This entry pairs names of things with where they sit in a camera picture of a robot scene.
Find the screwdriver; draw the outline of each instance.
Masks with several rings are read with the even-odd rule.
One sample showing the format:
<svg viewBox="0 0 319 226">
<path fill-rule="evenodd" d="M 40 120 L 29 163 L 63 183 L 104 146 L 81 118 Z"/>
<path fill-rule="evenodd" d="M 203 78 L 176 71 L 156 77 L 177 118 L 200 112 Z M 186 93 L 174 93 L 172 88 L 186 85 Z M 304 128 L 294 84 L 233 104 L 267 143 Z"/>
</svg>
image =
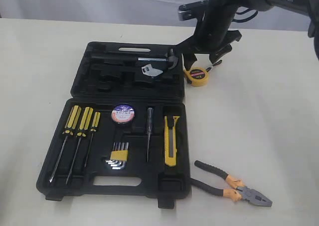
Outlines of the screwdriver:
<svg viewBox="0 0 319 226">
<path fill-rule="evenodd" d="M 146 162 L 150 159 L 150 142 L 151 142 L 151 134 L 152 134 L 152 127 L 153 127 L 153 108 L 148 108 L 148 116 L 147 116 L 147 135 L 148 135 L 148 150 L 146 154 Z"/>
<path fill-rule="evenodd" d="M 49 180 L 50 183 L 52 183 L 53 178 L 54 178 L 55 173 L 56 173 L 56 170 L 57 170 L 58 165 L 60 163 L 65 143 L 68 140 L 69 136 L 73 136 L 73 130 L 76 127 L 76 124 L 78 122 L 80 113 L 81 113 L 81 108 L 79 106 L 73 106 L 72 107 L 71 112 L 70 112 L 69 117 L 68 117 L 68 120 L 66 121 L 66 124 L 65 124 L 65 127 L 64 127 L 63 134 L 65 134 L 65 138 L 64 138 L 64 142 L 62 144 L 61 150 L 60 150 L 60 154 L 59 154 L 59 156 L 58 156 L 58 158 L 57 158 L 57 160 L 55 162 L 55 166 L 54 166 L 52 175 L 51 175 L 50 180 Z"/>
<path fill-rule="evenodd" d="M 98 124 L 99 124 L 99 120 L 100 120 L 100 115 L 101 115 L 100 112 L 95 112 L 94 113 L 91 129 L 90 129 L 90 132 L 92 132 L 92 134 L 91 134 L 91 139 L 90 139 L 90 143 L 89 143 L 88 153 L 86 154 L 86 159 L 85 159 L 85 163 L 84 163 L 84 169 L 86 168 L 86 165 L 88 163 L 88 158 L 89 158 L 89 153 L 90 153 L 90 148 L 91 148 L 91 144 L 92 144 L 94 133 L 98 130 Z"/>
<path fill-rule="evenodd" d="M 76 149 L 75 149 L 75 153 L 74 153 L 74 156 L 73 156 L 72 164 L 71 164 L 71 167 L 70 167 L 70 170 L 69 170 L 69 174 L 68 174 L 68 177 L 66 178 L 66 182 L 65 182 L 66 185 L 69 182 L 69 179 L 70 179 L 70 177 L 72 175 L 72 170 L 73 170 L 73 167 L 74 167 L 75 158 L 76 158 L 76 155 L 78 153 L 81 140 L 82 140 L 83 137 L 87 136 L 86 135 L 86 131 L 89 128 L 89 124 L 90 124 L 92 113 L 93 113 L 93 108 L 90 108 L 90 107 L 86 107 L 85 108 L 83 116 L 82 116 L 82 119 L 81 119 L 81 123 L 80 123 L 79 129 L 78 129 L 78 132 L 76 134 L 76 136 L 79 137 L 79 139 L 78 139 L 78 143 L 76 145 Z"/>
</svg>

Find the white table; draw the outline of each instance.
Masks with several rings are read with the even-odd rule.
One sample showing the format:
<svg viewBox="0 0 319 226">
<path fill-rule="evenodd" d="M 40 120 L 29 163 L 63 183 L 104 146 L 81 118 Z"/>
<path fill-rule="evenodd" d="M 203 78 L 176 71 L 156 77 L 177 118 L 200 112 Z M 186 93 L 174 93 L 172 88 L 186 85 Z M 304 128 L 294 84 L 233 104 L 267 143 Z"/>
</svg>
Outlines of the white table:
<svg viewBox="0 0 319 226">
<path fill-rule="evenodd" d="M 242 40 L 210 73 L 208 85 L 186 86 L 192 177 L 228 187 L 193 165 L 196 159 L 211 163 L 269 197 L 271 208 L 235 204 L 196 188 L 171 211 L 146 197 L 85 195 L 52 202 L 37 191 L 86 44 L 177 44 L 192 32 L 0 19 L 0 225 L 319 224 L 319 64 L 304 32 L 242 30 Z M 195 65 L 207 66 L 208 58 Z"/>
</svg>

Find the black plastic case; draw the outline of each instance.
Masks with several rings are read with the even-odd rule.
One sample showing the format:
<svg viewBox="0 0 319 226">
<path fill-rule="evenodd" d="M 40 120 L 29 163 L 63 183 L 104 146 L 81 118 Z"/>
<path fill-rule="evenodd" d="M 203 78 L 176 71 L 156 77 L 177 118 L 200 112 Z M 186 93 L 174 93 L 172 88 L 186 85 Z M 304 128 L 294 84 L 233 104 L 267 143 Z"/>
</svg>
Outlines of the black plastic case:
<svg viewBox="0 0 319 226">
<path fill-rule="evenodd" d="M 118 53 L 121 48 L 150 49 L 142 54 L 145 57 L 163 57 L 171 45 L 126 44 L 91 42 L 87 45 L 76 74 L 71 95 L 62 112 L 51 145 L 39 174 L 36 187 L 47 200 L 61 201 L 64 196 L 94 195 L 144 195 L 157 198 L 159 208 L 174 208 L 175 199 L 185 198 L 190 191 L 190 167 L 184 97 L 182 56 L 178 65 L 162 75 L 151 78 L 142 74 L 141 67 L 150 62 L 110 62 L 92 59 L 93 54 Z M 157 69 L 165 69 L 166 62 L 152 62 Z M 118 125 L 111 119 L 111 111 L 120 104 L 131 105 L 135 117 L 130 124 Z M 92 107 L 101 112 L 98 131 L 92 140 L 87 167 L 84 161 L 90 135 L 81 141 L 75 160 L 73 175 L 68 185 L 65 180 L 76 148 L 77 138 L 70 138 L 64 148 L 55 179 L 49 177 L 60 152 L 65 136 L 62 134 L 71 108 Z M 146 162 L 147 108 L 154 108 L 153 134 L 151 137 L 150 160 Z M 164 164 L 164 115 L 179 115 L 176 127 L 177 164 L 168 167 Z M 129 142 L 129 155 L 125 169 L 111 170 L 103 160 L 110 157 L 113 142 Z M 138 186 L 94 185 L 97 176 L 139 177 Z"/>
</svg>

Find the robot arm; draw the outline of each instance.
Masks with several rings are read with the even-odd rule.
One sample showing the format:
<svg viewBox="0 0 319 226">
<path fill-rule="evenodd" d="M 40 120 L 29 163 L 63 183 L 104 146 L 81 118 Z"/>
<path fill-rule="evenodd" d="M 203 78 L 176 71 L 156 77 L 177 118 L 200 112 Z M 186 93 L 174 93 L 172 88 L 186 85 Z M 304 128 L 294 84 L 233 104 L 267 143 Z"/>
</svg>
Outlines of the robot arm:
<svg viewBox="0 0 319 226">
<path fill-rule="evenodd" d="M 239 7 L 267 11 L 278 6 L 311 18 L 309 37 L 315 37 L 315 51 L 319 58 L 319 0 L 203 0 L 179 7 L 179 19 L 197 18 L 194 35 L 177 47 L 184 55 L 186 70 L 197 60 L 195 53 L 209 54 L 212 64 L 232 50 L 231 43 L 239 41 L 238 30 L 229 26 Z"/>
</svg>

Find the hammer head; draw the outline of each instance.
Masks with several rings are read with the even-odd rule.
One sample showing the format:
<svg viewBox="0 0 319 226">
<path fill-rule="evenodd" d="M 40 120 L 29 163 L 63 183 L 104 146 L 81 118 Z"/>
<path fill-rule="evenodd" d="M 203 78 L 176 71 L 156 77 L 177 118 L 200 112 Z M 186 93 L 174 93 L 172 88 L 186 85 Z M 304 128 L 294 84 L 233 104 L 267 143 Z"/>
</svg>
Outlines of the hammer head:
<svg viewBox="0 0 319 226">
<path fill-rule="evenodd" d="M 169 70 L 173 69 L 178 65 L 178 57 L 175 55 L 174 49 L 170 49 L 167 53 L 167 61 L 172 63 L 172 65 L 168 68 Z"/>
</svg>

